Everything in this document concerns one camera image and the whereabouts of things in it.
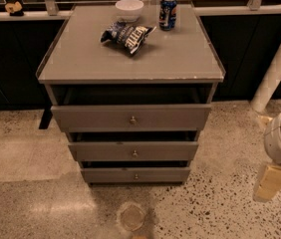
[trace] bowl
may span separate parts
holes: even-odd
[[[119,20],[134,22],[141,15],[143,3],[141,0],[120,0],[115,6]]]

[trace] speckled concrete floor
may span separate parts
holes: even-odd
[[[267,115],[281,112],[271,101]],[[213,103],[191,173],[183,185],[90,188],[52,120],[42,111],[0,112],[0,238],[281,238],[281,191],[255,202],[258,169],[269,161],[264,124],[247,102]],[[134,203],[143,227],[123,228]]]

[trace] soda can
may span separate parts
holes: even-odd
[[[161,0],[159,13],[159,27],[162,30],[174,28],[176,22],[177,0]]]

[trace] floor drain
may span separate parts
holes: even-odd
[[[136,231],[140,229],[144,222],[142,210],[131,204],[121,213],[121,224],[126,230]]]

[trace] snack bag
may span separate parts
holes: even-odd
[[[124,45],[131,55],[135,54],[141,47],[145,38],[155,27],[128,26],[126,22],[115,22],[101,37],[101,43],[111,40]]]

